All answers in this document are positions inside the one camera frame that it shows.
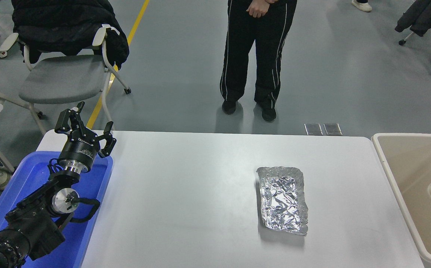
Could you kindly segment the person's hand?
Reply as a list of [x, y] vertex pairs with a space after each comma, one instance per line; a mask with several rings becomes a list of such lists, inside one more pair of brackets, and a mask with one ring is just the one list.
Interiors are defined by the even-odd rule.
[[269, 0], [252, 0], [246, 12], [248, 12], [251, 17], [263, 17], [268, 12], [270, 5], [271, 2]]

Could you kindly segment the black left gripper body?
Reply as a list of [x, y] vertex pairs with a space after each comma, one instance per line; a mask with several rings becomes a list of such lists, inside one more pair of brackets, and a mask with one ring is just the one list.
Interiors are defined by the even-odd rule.
[[58, 158], [58, 164], [65, 166], [65, 161], [76, 161], [86, 167], [92, 167], [99, 146], [95, 146], [96, 134], [85, 134], [83, 136], [69, 135]]

